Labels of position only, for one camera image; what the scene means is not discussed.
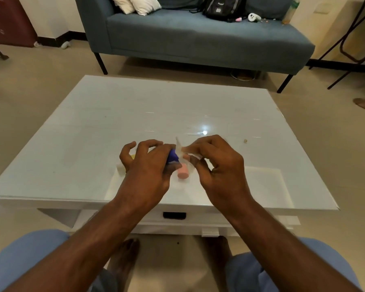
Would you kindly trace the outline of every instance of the hand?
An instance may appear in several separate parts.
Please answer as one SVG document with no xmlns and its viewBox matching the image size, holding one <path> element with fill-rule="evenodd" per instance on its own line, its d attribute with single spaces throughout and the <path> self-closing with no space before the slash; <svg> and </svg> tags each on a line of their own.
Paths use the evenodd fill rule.
<svg viewBox="0 0 365 292">
<path fill-rule="evenodd" d="M 181 165 L 165 165 L 170 150 L 175 148 L 174 144 L 163 144 L 155 139 L 142 141 L 133 160 L 130 150 L 135 146 L 135 141 L 126 144 L 120 153 L 126 177 L 114 200 L 124 203 L 127 210 L 140 211 L 145 215 L 168 191 L 170 176 Z"/>
<path fill-rule="evenodd" d="M 200 183 L 211 203 L 226 218 L 237 213 L 236 210 L 245 202 L 253 200 L 245 177 L 243 157 L 219 135 L 201 137 L 184 147 L 183 152 L 201 154 L 214 166 L 210 170 L 204 158 L 198 161 L 195 157 L 184 156 L 197 169 Z"/>
</svg>

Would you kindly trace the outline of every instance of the person's left hand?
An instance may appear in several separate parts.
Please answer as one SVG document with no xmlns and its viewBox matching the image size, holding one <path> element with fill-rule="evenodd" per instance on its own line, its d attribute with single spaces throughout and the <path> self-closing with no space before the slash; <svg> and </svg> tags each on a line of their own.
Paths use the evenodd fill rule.
<svg viewBox="0 0 365 292">
<path fill-rule="evenodd" d="M 143 215 L 156 206 L 169 189 L 171 174 L 180 164 L 166 165 L 174 144 L 150 139 L 139 143 L 135 159 L 130 150 L 136 146 L 133 141 L 126 144 L 120 153 L 120 160 L 126 168 L 123 180 L 114 200 L 124 203 L 127 210 L 143 211 Z"/>
</svg>

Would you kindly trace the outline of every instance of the pink item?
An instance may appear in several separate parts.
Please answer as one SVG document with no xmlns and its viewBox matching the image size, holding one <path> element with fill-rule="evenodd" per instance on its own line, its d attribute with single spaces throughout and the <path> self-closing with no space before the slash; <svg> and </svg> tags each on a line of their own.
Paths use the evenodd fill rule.
<svg viewBox="0 0 365 292">
<path fill-rule="evenodd" d="M 182 167 L 177 171 L 177 176 L 180 179 L 187 179 L 189 177 L 188 166 L 181 163 Z"/>
</svg>

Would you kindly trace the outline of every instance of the white pillow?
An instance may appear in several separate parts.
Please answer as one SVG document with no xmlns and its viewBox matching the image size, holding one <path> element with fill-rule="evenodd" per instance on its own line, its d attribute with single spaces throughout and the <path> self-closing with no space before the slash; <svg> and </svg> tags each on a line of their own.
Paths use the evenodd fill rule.
<svg viewBox="0 0 365 292">
<path fill-rule="evenodd" d="M 150 12 L 161 9 L 157 0 L 130 0 L 139 15 L 147 15 Z"/>
<path fill-rule="evenodd" d="M 131 4 L 129 0 L 113 0 L 116 6 L 123 11 L 124 14 L 130 14 L 135 11 L 134 6 Z"/>
</svg>

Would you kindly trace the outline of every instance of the white table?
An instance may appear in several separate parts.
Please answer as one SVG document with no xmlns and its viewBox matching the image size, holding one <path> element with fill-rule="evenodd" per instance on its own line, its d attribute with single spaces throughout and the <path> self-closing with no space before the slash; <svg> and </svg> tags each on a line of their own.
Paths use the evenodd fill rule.
<svg viewBox="0 0 365 292">
<path fill-rule="evenodd" d="M 188 145 L 204 131 L 221 135 L 244 157 L 251 192 L 268 210 L 338 209 L 267 90 L 98 76 L 82 78 L 1 174 L 0 204 L 70 209 L 76 229 L 115 196 L 124 144 L 175 143 L 177 136 Z M 163 211 L 187 218 L 166 220 Z M 173 174 L 169 191 L 135 229 L 218 231 L 234 234 L 197 172 L 185 181 Z"/>
</svg>

